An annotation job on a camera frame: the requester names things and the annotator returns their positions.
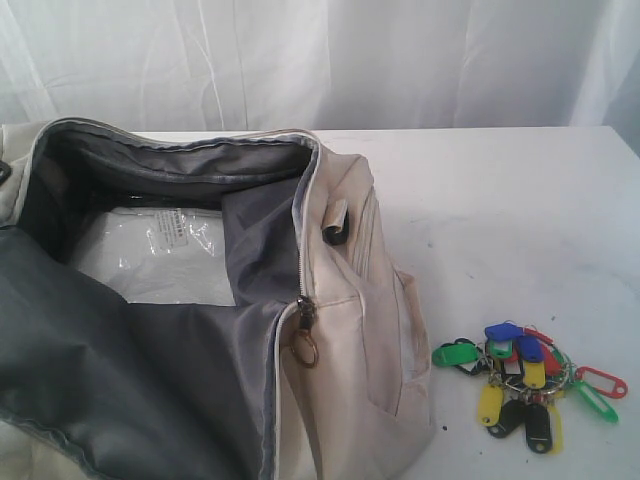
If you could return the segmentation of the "white backdrop curtain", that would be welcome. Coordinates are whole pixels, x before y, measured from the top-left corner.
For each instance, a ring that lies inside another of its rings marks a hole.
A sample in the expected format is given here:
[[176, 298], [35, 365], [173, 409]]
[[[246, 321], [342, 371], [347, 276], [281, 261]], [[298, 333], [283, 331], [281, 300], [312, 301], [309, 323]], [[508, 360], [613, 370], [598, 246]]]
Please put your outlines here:
[[635, 1], [5, 1], [1, 118], [639, 128]]

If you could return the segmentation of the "beige duffel bag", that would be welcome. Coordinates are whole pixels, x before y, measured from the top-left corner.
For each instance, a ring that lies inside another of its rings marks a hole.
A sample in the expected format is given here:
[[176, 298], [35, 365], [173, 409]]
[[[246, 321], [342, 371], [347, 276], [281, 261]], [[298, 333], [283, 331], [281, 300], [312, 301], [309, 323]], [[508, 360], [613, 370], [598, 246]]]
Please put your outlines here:
[[[116, 208], [222, 214], [235, 304], [133, 303], [69, 265]], [[392, 479], [431, 436], [427, 329], [372, 172], [304, 130], [1, 129], [5, 479]]]

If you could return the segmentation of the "white plastic wrapped package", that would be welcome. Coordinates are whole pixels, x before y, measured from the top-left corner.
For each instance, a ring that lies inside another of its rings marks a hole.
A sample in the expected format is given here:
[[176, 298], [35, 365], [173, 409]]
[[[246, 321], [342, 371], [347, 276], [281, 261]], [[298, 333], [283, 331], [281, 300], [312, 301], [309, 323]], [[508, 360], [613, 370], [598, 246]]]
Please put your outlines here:
[[69, 265], [133, 303], [235, 304], [218, 211], [113, 209], [88, 227]]

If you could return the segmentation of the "colourful key tag bunch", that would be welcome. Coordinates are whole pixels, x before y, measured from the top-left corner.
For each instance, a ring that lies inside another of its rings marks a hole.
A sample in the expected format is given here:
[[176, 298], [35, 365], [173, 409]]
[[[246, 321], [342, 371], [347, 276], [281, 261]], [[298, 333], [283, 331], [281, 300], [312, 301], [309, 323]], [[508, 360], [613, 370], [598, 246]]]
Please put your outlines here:
[[441, 344], [432, 363], [468, 377], [484, 376], [478, 423], [495, 439], [522, 428], [529, 450], [541, 455], [564, 448], [557, 400], [574, 392], [599, 418], [616, 424], [619, 415], [611, 402], [629, 393], [621, 378], [576, 365], [552, 337], [512, 321], [485, 327], [479, 342], [460, 337]]

